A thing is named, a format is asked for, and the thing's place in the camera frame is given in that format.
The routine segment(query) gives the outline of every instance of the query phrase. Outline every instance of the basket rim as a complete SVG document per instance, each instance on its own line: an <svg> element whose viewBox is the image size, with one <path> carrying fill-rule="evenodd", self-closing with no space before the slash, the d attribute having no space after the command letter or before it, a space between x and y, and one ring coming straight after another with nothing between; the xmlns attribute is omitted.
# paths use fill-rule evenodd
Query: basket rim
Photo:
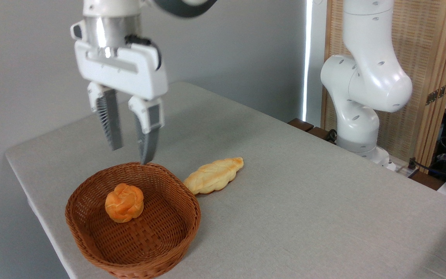
<svg viewBox="0 0 446 279"><path fill-rule="evenodd" d="M175 247L166 251L165 253L163 253L155 258L151 258L147 261L142 261L142 262L138 262L138 263L121 264L121 263L111 263L111 262L105 261L101 258L98 258L98 257L94 256L94 254L92 254L87 247L79 245L76 238L79 238L80 240L82 240L82 242L84 239L82 237L82 233L80 233L77 229L76 220L73 217L73 214L71 212L71 206L72 206L73 202L76 200L76 198L78 198L78 196L80 196L79 194L85 189L85 187L83 185L85 184L85 182L87 182L90 178L94 177L98 173L101 173L106 170L110 170L112 168L118 168L118 167L121 167L124 165L129 165L129 164L140 164L140 163L139 162L129 162L129 163L124 163L124 164L119 164L119 165L111 166L104 170L99 170L98 172L94 173L94 175L90 176L84 182L82 182L78 186L78 188L72 193L72 195L70 197L73 196L74 199L69 198L69 201L67 202L67 205L65 207L65 217L67 220L67 224L69 225L69 228L71 230L73 230L72 235L73 235L73 238L77 244L77 247L79 248L80 252L82 252L82 254L84 254L84 256L87 256L86 257L87 260L89 260L91 263L93 263L95 265L101 265L103 267L133 268L133 267L137 267L139 265L146 265L146 264L150 264L153 262L159 262L160 259L162 259L162 258L168 260L170 258L176 257L177 255L180 255L181 253L185 254L183 252L183 249L185 249L185 250L188 249L189 244L193 241L193 238L195 237L197 230L199 228L200 220L201 220L201 211L200 211L200 207L199 207L197 198L191 191L189 191L189 189L187 187L182 187L181 188L182 191L184 191L186 194L188 194L187 196L188 196L188 198L190 198L193 208L196 211L196 219L193 222L192 226L190 228L188 228L187 235L184 237L184 239L179 244L177 244ZM170 177L172 177L175 180L175 182L177 182L177 184L184 186L184 184L181 182L181 180L179 178L177 178L175 175L173 175L173 173L171 173L165 167L163 167L159 164L154 164L154 163L147 163L146 166L160 169L161 171L167 173Z"/></svg>

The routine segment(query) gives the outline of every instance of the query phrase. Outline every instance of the black cable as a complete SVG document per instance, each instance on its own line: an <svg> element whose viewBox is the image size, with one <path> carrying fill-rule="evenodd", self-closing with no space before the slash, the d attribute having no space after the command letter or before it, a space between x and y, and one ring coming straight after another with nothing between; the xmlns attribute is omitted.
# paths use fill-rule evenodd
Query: black cable
<svg viewBox="0 0 446 279"><path fill-rule="evenodd" d="M417 166L420 166L420 167L423 168L423 169L426 169L426 170L428 170L428 171L430 171L430 172L432 172L432 173L436 173L436 174L439 174L439 175L442 175L442 176L445 176L445 177L446 177L446 173L444 173L444 172L437 171L437 170L432 169L432 168L428 168L427 166L424 166L423 164L418 163L418 162L416 162L415 160L411 160L411 161L414 162Z"/></svg>

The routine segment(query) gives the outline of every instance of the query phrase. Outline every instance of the metal hinge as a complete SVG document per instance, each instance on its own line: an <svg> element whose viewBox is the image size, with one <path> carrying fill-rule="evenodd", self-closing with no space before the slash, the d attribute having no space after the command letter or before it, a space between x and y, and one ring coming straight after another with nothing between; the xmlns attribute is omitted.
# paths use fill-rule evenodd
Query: metal hinge
<svg viewBox="0 0 446 279"><path fill-rule="evenodd" d="M426 105L435 102L436 100L442 98L444 95L446 95L446 85L428 94L428 97L426 98Z"/></svg>

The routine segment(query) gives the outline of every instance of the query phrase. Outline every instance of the wooden block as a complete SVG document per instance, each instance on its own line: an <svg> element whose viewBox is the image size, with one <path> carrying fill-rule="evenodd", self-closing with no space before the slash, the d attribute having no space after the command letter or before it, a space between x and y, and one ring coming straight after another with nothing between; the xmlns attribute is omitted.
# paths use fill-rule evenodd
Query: wooden block
<svg viewBox="0 0 446 279"><path fill-rule="evenodd" d="M288 122L289 125L292 125L296 128L299 128L301 130L303 130L304 132L308 132L310 129L314 128L314 125L308 123L308 122L304 122L299 118L295 118L294 120Z"/></svg>
<svg viewBox="0 0 446 279"><path fill-rule="evenodd" d="M328 138L328 131L326 131L325 129L321 129L320 127L314 127L313 129L310 129L308 133L323 140L326 140Z"/></svg>
<svg viewBox="0 0 446 279"><path fill-rule="evenodd" d="M423 184L423 185L425 185L425 186L427 186L427 187L429 187L429 188L431 188L431 189L433 189L435 191L437 191L441 187L441 185L444 184L443 181L441 181L439 179L436 179L436 178L434 178L432 176L429 176L429 175L427 175L425 173L422 173L420 171L417 171L411 177L411 179L416 181L416 182L419 182L419 183L421 183L421 184Z"/></svg>

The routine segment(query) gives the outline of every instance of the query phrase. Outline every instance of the light strip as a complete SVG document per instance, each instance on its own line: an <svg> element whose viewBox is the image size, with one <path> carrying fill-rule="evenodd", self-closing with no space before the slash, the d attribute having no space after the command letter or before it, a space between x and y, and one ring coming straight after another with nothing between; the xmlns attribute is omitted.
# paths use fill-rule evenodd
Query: light strip
<svg viewBox="0 0 446 279"><path fill-rule="evenodd" d="M304 62L304 101L302 103L302 120L306 120L307 112L307 76L309 74L309 61L311 59L311 33L313 17L313 0L306 1L306 39L305 39L305 62Z"/></svg>

